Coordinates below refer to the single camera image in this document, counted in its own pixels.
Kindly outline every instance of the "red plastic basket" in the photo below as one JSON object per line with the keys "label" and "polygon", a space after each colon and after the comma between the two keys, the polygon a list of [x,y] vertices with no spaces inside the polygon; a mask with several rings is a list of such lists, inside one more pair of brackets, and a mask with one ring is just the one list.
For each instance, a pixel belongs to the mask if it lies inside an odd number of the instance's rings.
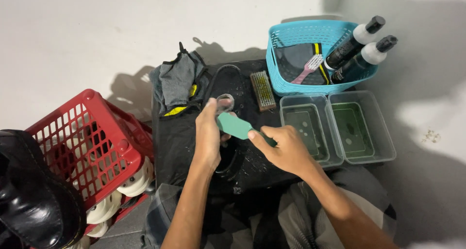
{"label": "red plastic basket", "polygon": [[[26,130],[39,143],[50,170],[71,183],[86,210],[153,162],[152,129],[87,89]],[[118,221],[147,198],[120,209]],[[130,197],[123,195],[122,203]],[[95,225],[89,225],[86,233]]]}

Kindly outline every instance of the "clear plastic container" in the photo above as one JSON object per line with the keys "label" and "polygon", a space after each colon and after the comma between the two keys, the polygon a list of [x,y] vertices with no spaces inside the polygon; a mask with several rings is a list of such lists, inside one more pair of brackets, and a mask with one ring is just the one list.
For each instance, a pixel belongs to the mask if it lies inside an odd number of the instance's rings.
{"label": "clear plastic container", "polygon": [[326,112],[328,105],[324,94],[286,96],[280,100],[282,125],[296,128],[309,153],[322,167],[343,163],[341,144],[335,145],[338,132]]}
{"label": "clear plastic container", "polygon": [[337,127],[337,141],[351,164],[392,161],[397,153],[374,94],[352,91],[329,94],[327,114]]}

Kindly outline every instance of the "hand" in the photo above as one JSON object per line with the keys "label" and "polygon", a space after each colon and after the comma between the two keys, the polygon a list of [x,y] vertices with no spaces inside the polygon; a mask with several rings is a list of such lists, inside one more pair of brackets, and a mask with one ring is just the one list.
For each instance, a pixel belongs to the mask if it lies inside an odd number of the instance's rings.
{"label": "hand", "polygon": [[[222,99],[219,104],[225,104],[230,99]],[[194,151],[193,163],[205,165],[212,172],[220,163],[220,142],[231,138],[230,134],[222,135],[215,121],[215,111],[217,110],[217,100],[210,98],[206,106],[196,118],[196,149]]]}
{"label": "hand", "polygon": [[277,146],[271,147],[256,131],[249,131],[248,137],[267,160],[278,168],[300,176],[306,172],[306,168],[319,168],[319,164],[309,154],[308,149],[299,137],[296,129],[286,125],[281,128],[263,126],[260,131],[273,138]]}

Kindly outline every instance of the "black leather boot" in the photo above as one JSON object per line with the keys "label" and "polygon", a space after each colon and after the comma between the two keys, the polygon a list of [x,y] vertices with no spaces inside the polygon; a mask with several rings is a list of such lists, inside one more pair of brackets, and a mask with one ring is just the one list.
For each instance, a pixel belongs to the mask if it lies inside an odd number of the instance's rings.
{"label": "black leather boot", "polygon": [[20,130],[0,130],[0,221],[36,249],[69,247],[86,228],[82,197]]}

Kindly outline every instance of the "green water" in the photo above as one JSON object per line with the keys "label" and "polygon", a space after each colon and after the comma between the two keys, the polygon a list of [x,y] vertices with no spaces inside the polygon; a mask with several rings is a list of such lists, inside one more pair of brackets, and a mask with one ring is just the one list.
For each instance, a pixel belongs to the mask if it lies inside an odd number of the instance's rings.
{"label": "green water", "polygon": [[316,161],[329,158],[317,107],[314,104],[283,107],[285,125],[293,126]]}
{"label": "green water", "polygon": [[374,146],[358,103],[332,104],[336,126],[347,158],[370,157]]}

